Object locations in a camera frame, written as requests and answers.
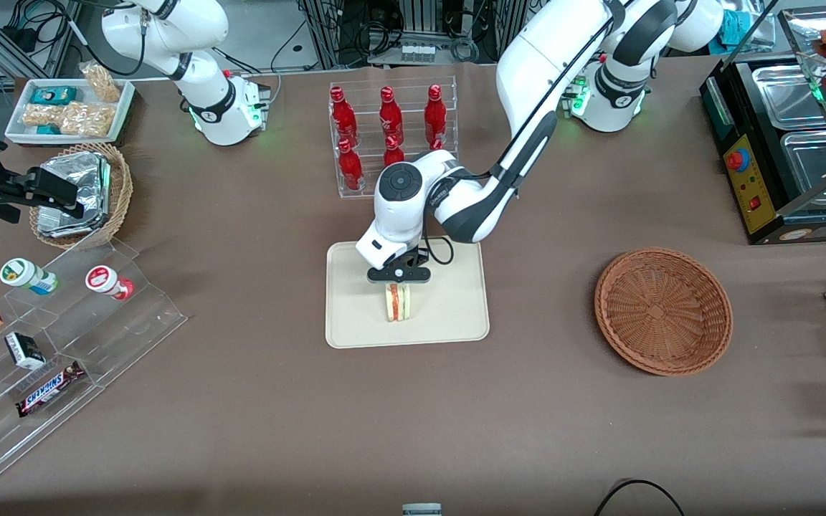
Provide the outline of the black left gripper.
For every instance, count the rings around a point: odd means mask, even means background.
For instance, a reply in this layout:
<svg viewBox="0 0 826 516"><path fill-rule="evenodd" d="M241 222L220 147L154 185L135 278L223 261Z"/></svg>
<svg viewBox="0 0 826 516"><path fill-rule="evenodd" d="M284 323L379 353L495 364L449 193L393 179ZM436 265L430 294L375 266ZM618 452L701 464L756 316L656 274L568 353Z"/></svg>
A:
<svg viewBox="0 0 826 516"><path fill-rule="evenodd" d="M410 304L412 304L417 296L417 287L413 284L425 284L432 279L432 271L426 267L427 261L429 261L429 252L426 249L410 249L385 264L381 269L369 268L366 278L373 284L385 284L386 305L390 305L390 283L412 283L410 285Z"/></svg>

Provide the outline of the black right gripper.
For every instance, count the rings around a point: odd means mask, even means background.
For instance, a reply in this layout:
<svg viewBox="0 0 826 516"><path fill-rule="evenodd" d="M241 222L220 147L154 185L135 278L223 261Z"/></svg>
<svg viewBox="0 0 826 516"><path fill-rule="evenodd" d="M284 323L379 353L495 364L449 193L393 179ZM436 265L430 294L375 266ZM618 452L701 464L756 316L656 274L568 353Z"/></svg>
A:
<svg viewBox="0 0 826 516"><path fill-rule="evenodd" d="M12 174L0 183L0 220L20 220L18 205L41 205L39 219L83 220L87 211L85 203L77 201L77 186L43 167Z"/></svg>

